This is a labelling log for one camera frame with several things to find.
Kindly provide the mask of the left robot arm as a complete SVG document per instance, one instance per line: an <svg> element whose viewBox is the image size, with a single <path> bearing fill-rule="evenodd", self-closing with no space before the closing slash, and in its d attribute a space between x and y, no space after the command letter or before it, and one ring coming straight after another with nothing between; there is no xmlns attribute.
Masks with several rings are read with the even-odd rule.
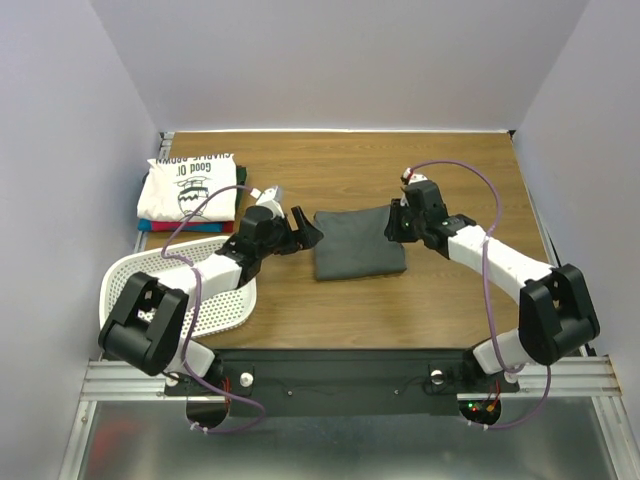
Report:
<svg viewBox="0 0 640 480"><path fill-rule="evenodd" d="M162 258L181 266L158 275L139 271L126 280L103 321L100 348L149 376L188 374L188 382L199 393L215 392L223 371L213 363L213 351L182 333L186 315L207 298L245 287L265 258L308 250L323 239L301 208L294 207L292 214L296 230L268 207L249 207L238 231L199 262L162 250Z"/></svg>

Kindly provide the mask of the grey t shirt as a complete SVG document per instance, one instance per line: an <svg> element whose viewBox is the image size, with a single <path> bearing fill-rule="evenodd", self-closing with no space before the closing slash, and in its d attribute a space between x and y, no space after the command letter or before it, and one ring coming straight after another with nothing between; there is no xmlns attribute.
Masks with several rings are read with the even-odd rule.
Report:
<svg viewBox="0 0 640 480"><path fill-rule="evenodd" d="M384 235L389 214L389 206L345 212L317 211L314 226L324 237L314 248L315 279L352 280L405 272L403 246Z"/></svg>

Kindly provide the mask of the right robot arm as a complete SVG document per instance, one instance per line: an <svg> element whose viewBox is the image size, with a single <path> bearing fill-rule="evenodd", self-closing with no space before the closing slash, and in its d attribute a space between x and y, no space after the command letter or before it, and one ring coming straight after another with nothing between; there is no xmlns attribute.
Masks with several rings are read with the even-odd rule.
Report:
<svg viewBox="0 0 640 480"><path fill-rule="evenodd" d="M460 366L463 384L482 390L496 373L529 363L550 366L600 335L600 323L582 271L554 267L491 237L469 217L449 214L437 184L422 175L406 180L390 204L388 240L422 242L444 258L481 275L483 289L497 286L518 307L518 325L490 333Z"/></svg>

